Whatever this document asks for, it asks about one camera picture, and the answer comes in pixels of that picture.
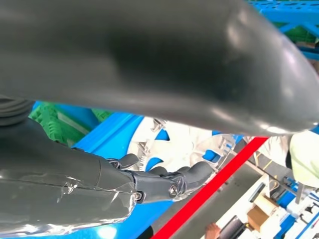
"red rod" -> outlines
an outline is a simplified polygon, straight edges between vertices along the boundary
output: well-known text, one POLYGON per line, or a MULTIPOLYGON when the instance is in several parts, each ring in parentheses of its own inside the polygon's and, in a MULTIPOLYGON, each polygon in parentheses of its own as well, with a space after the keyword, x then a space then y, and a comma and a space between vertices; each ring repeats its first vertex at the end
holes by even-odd
POLYGON ((181 227, 184 223, 190 219, 200 206, 206 203, 212 195, 216 192, 218 188, 228 181, 231 175, 234 174, 237 169, 241 167, 254 152, 261 147, 268 138, 266 137, 256 137, 242 151, 235 156, 233 160, 229 162, 225 168, 218 172, 215 177, 212 179, 209 183, 202 188, 194 197, 190 199, 185 206, 176 213, 160 231, 156 233, 152 239, 169 239, 181 227))

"blue metal frame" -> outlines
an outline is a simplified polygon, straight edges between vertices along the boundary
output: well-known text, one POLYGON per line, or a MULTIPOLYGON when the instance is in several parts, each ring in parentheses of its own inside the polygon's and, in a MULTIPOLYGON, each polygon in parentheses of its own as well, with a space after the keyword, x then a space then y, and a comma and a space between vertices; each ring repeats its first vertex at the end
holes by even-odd
MULTIPOLYGON (((259 13, 271 22, 286 23, 280 30, 283 33, 296 26, 319 38, 319 1, 249 1, 259 13)), ((319 60, 319 50, 302 47, 305 56, 319 60)))

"white plastic part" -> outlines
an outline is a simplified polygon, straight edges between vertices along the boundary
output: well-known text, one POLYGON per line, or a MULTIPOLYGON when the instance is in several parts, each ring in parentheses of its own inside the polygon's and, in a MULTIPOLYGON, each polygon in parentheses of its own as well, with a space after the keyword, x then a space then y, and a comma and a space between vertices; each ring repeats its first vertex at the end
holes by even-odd
POLYGON ((159 120, 144 118, 133 135, 128 153, 135 154, 140 161, 130 170, 145 171, 152 158, 161 159, 163 162, 156 166, 164 167, 168 172, 175 172, 184 166, 191 167, 200 161, 206 161, 215 167, 217 164, 203 158, 206 150, 224 156, 231 149, 228 145, 235 143, 228 134, 212 136, 211 130, 170 121, 158 127, 156 122, 159 120), (155 140, 162 128, 167 132, 169 141, 155 140))

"brown cardboard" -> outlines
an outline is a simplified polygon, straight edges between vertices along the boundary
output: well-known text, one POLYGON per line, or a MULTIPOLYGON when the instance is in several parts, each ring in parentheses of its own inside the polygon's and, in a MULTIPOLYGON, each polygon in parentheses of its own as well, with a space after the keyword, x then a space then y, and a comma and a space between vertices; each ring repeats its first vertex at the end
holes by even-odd
POLYGON ((258 232, 261 232, 262 226, 269 218, 267 214, 263 212, 258 206, 255 206, 247 213, 248 222, 252 228, 258 232))

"metal screw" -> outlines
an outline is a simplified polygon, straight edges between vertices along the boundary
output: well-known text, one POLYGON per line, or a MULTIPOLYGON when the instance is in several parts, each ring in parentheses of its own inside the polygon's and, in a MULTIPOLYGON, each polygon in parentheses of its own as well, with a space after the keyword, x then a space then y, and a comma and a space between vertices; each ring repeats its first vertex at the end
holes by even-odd
POLYGON ((176 196, 177 195, 177 192, 178 192, 178 190, 177 189, 177 187, 175 186, 175 185, 172 185, 170 188, 169 188, 169 194, 171 195, 171 196, 176 196))
POLYGON ((137 201, 138 201, 138 200, 141 200, 141 198, 142 198, 142 194, 141 193, 140 193, 140 192, 136 192, 136 193, 135 193, 134 194, 134 197, 135 198, 135 200, 137 200, 137 201))

